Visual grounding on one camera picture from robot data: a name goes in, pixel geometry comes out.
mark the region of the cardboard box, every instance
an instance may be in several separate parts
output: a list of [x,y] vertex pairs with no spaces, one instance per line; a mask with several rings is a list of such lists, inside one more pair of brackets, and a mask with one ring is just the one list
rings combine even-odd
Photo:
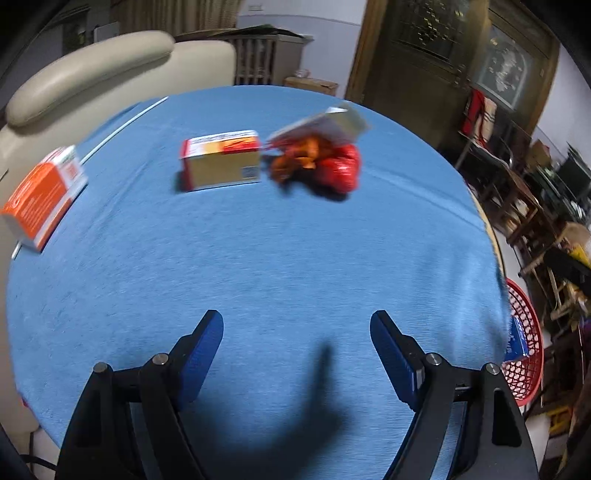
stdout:
[[75,147],[58,148],[29,172],[0,214],[17,240],[40,252],[87,183]]
[[330,96],[335,96],[336,89],[339,87],[339,84],[335,82],[300,77],[287,77],[284,80],[283,85],[286,87],[299,88],[301,90],[325,93]]
[[191,138],[181,162],[186,190],[202,190],[260,180],[261,143],[254,130]]
[[525,165],[529,171],[535,170],[536,167],[552,168],[550,149],[540,140],[536,141],[527,153]]

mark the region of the white and orange box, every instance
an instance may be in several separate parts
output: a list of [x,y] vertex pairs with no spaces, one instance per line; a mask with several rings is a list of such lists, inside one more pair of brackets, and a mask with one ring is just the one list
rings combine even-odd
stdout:
[[23,245],[40,252],[87,183],[74,145],[58,148],[29,172],[0,214]]
[[185,190],[260,181],[261,142],[254,130],[185,140],[180,157]]

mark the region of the blue box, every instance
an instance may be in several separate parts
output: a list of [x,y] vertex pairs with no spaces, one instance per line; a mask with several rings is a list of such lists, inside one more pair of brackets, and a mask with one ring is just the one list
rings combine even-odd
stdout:
[[527,338],[523,331],[523,325],[516,317],[511,317],[511,330],[509,331],[509,343],[505,352],[505,362],[517,362],[529,357],[530,349],[527,346]]

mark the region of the black cable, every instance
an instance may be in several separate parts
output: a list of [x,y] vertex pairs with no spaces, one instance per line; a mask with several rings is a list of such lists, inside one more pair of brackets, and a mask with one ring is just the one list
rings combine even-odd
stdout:
[[45,468],[49,468],[49,470],[56,471],[56,466],[53,463],[44,460],[43,458],[36,457],[34,455],[21,455],[22,461],[25,463],[36,463],[37,465],[44,466]]
[[[35,436],[35,432],[31,432],[29,434],[29,455],[33,455],[35,453],[35,450],[34,450],[34,436]],[[29,463],[28,465],[29,465],[29,470],[31,471],[31,473],[33,475],[35,475],[35,471],[34,471],[35,465],[34,465],[34,463]]]

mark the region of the red cloth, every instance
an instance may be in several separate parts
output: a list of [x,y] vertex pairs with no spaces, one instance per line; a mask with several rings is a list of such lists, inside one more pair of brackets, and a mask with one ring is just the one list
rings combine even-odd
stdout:
[[466,135],[468,138],[472,137],[472,131],[474,130],[474,125],[478,118],[484,116],[485,111],[485,101],[484,101],[484,94],[476,89],[472,90],[472,96],[468,104],[466,105],[466,119],[464,120],[464,124],[462,125],[462,133]]

